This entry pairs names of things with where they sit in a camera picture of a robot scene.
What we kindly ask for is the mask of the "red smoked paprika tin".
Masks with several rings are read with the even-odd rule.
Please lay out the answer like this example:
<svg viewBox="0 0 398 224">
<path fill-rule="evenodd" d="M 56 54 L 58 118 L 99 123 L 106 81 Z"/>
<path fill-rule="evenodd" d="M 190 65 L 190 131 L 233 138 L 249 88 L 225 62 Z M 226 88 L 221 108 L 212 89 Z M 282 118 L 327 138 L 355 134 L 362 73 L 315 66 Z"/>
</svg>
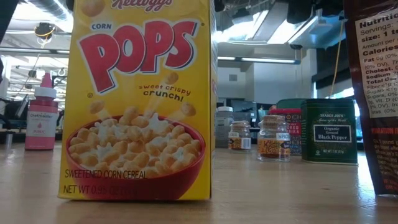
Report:
<svg viewBox="0 0 398 224">
<path fill-rule="evenodd" d="M 287 130 L 290 134 L 290 153 L 293 156 L 302 155 L 302 124 L 301 116 L 302 112 L 300 109 L 273 109 L 269 111 L 269 114 L 279 115 L 285 119 L 285 122 L 289 125 Z"/>
</svg>

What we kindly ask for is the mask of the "pink food colouring bottle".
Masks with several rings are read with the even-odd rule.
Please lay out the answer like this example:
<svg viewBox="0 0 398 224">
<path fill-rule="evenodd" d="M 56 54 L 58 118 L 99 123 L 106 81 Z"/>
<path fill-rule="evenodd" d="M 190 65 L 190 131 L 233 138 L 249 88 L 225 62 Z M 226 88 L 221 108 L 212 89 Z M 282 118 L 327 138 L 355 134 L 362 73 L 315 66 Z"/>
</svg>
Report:
<svg viewBox="0 0 398 224">
<path fill-rule="evenodd" d="M 57 91 L 52 86 L 52 76 L 45 73 L 40 86 L 35 88 L 34 99 L 29 101 L 25 150 L 52 151 L 58 119 Z"/>
</svg>

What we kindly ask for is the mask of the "dark green black pepper tin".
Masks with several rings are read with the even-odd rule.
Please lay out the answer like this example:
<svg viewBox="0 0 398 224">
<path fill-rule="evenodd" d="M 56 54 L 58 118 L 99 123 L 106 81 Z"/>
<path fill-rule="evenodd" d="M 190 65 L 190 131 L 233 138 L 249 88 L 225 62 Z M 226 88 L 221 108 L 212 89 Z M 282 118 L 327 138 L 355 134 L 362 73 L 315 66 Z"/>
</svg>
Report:
<svg viewBox="0 0 398 224">
<path fill-rule="evenodd" d="M 301 104 L 302 159 L 358 163 L 356 117 L 351 99 L 309 99 Z"/>
</svg>

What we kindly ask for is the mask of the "small cork-stoppered glass spice jar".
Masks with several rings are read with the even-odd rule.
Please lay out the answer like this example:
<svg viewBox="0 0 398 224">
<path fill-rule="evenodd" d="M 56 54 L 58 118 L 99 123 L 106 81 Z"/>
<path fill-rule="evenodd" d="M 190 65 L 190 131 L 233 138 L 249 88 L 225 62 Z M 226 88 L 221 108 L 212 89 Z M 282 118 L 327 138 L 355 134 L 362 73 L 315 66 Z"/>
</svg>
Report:
<svg viewBox="0 0 398 224">
<path fill-rule="evenodd" d="M 289 124 L 283 116 L 266 115 L 259 123 L 257 158 L 260 161 L 290 161 Z"/>
<path fill-rule="evenodd" d="M 250 128 L 248 121 L 233 121 L 228 133 L 228 148 L 234 151 L 250 151 Z"/>
</svg>

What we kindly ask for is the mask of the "brown spice packet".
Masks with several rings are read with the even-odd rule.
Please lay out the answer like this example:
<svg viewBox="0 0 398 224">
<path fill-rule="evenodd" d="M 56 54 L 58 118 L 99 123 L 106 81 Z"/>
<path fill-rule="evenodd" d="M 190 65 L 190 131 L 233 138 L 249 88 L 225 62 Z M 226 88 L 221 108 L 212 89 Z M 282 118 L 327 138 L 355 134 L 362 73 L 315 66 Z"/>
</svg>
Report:
<svg viewBox="0 0 398 224">
<path fill-rule="evenodd" d="M 398 195 L 398 0 L 343 0 L 349 69 L 377 195 Z"/>
</svg>

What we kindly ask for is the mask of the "green plastic bin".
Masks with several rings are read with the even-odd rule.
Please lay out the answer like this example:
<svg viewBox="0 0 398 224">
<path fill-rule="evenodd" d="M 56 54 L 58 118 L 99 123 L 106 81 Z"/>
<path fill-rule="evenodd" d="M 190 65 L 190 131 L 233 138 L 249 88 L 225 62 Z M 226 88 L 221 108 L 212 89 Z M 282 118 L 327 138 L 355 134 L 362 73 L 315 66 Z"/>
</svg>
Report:
<svg viewBox="0 0 398 224">
<path fill-rule="evenodd" d="M 277 102 L 277 109 L 300 109 L 305 98 L 289 98 Z"/>
</svg>

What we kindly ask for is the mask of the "white-lidded clear spice jar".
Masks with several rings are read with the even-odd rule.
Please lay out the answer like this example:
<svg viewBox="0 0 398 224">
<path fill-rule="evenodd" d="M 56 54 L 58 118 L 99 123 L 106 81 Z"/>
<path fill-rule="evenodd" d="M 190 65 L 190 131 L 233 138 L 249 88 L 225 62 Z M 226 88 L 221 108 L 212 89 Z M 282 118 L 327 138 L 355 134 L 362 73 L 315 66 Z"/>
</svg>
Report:
<svg viewBox="0 0 398 224">
<path fill-rule="evenodd" d="M 216 147 L 227 148 L 229 141 L 230 125 L 234 121 L 233 108 L 229 106 L 220 106 L 216 112 Z"/>
</svg>

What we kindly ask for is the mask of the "silver ventilation duct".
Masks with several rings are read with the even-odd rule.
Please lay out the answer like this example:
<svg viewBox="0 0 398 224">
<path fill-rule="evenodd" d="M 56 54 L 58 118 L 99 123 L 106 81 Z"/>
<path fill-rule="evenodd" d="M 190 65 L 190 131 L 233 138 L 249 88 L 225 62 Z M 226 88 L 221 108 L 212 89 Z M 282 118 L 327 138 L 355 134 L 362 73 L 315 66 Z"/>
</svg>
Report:
<svg viewBox="0 0 398 224">
<path fill-rule="evenodd" d="M 291 44 L 322 16 L 317 10 L 304 22 L 287 22 L 287 0 L 214 0 L 216 41 L 244 45 Z"/>
</svg>

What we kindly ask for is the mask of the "yellow Corn Pops cereal box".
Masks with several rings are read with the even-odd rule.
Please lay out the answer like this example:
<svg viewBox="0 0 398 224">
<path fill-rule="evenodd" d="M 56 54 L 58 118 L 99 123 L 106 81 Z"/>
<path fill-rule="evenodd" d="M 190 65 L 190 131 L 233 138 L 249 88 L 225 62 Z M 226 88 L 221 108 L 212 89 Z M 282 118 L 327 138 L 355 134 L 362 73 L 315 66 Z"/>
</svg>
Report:
<svg viewBox="0 0 398 224">
<path fill-rule="evenodd" d="M 58 195 L 208 200 L 215 150 L 214 0 L 68 0 Z"/>
</svg>

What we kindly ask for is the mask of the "fluorescent ceiling light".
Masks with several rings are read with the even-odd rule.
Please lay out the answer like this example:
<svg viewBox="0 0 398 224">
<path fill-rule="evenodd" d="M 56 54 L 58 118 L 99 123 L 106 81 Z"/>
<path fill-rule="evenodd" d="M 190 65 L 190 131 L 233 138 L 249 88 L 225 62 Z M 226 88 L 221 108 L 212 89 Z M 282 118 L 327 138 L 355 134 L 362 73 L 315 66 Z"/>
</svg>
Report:
<svg viewBox="0 0 398 224">
<path fill-rule="evenodd" d="M 300 60 L 280 58 L 253 58 L 253 57 L 225 57 L 219 56 L 219 61 L 249 62 L 249 63 L 278 63 L 278 64 L 300 64 Z"/>
</svg>

